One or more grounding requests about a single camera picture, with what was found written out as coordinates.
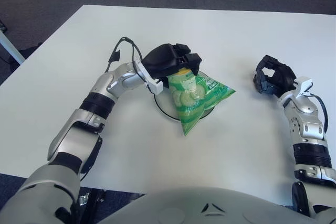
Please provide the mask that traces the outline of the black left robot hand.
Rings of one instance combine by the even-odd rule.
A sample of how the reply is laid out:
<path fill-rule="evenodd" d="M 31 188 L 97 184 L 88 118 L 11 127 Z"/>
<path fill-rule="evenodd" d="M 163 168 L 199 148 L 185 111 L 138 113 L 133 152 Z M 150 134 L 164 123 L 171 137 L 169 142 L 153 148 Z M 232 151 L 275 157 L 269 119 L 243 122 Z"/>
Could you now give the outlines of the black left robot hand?
<path fill-rule="evenodd" d="M 190 69 L 198 74 L 202 59 L 184 44 L 162 44 L 150 51 L 142 64 L 153 79 L 164 78 L 176 74 L 180 69 Z"/>

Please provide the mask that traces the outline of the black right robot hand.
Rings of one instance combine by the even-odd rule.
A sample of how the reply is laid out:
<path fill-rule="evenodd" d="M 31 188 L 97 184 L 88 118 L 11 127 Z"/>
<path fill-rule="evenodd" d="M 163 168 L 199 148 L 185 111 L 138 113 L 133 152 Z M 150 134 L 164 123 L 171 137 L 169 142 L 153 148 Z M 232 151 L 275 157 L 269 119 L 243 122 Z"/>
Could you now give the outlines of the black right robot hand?
<path fill-rule="evenodd" d="M 259 93 L 279 98 L 287 91 L 295 89 L 295 78 L 296 75 L 289 66 L 265 55 L 256 67 L 253 83 Z"/>

